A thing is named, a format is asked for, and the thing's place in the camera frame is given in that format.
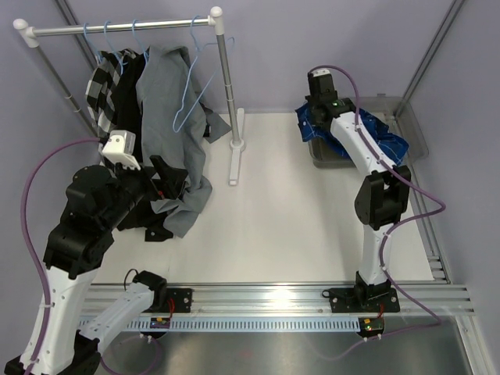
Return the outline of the grey shirt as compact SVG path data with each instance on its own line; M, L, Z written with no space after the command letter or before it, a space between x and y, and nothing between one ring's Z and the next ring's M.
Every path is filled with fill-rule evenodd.
M153 45L136 83L137 100L142 104L143 158L148 162L158 155L168 166L187 171L179 198L152 203L154 213L166 214L163 227L179 238L194 226L213 191L204 176L203 144L218 141L231 130L219 114L206 107L190 68L187 48Z

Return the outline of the blue plaid shirt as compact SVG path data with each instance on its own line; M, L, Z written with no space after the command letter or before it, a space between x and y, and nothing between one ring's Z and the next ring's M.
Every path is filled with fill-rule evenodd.
M337 138L329 131L323 130L311 123L312 117L309 113L309 105L307 103L296 109L295 113L298 117L298 129L303 142L318 141L320 144L325 145L327 150L333 152L336 157L339 157L340 160L351 160ZM396 165L401 165L405 154L409 150L408 142L397 134L390 132L389 126L386 123L380 121L365 109L359 110L359 119L370 136L375 140L380 150Z

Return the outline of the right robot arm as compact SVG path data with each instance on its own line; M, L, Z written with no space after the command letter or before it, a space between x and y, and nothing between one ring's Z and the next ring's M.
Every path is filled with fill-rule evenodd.
M387 157L363 124L360 109L347 98L339 98L329 70L316 68L308 74L306 124L333 136L345 149L363 180L354 201L363 225L362 262L351 287L323 291L334 313L400 310L398 297L380 260L384 246L391 244L389 229L399 223L409 202L411 173Z

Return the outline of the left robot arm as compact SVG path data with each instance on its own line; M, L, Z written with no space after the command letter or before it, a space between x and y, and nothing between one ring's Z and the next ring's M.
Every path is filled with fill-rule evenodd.
M80 325L113 231L138 203L177 198L184 189L186 170L168 166L158 155L150 160L151 166L126 168L118 162L114 171L89 166L75 173L43 258L48 294L25 352L6 363L6 374L93 374L115 337L143 312L190 312L190 290L170 289L165 278L141 271L110 307Z

